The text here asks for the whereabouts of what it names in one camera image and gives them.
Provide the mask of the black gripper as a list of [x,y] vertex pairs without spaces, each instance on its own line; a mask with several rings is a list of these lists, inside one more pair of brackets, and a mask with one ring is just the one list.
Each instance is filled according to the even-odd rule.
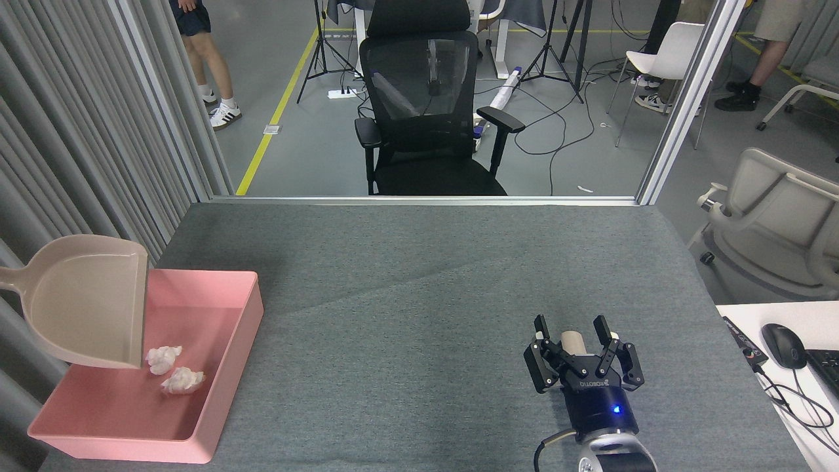
[[[564,349],[563,341],[551,341],[545,316],[534,317],[536,334],[522,354],[534,388],[537,393],[545,393],[564,379],[564,403],[577,439],[611,433],[636,434],[639,426],[625,393],[644,385],[635,345],[612,334],[603,315],[596,317],[593,326],[603,346],[594,368],[598,378],[593,368],[587,368],[588,375],[581,377],[581,364]],[[618,358],[623,376],[611,369],[614,357]]]

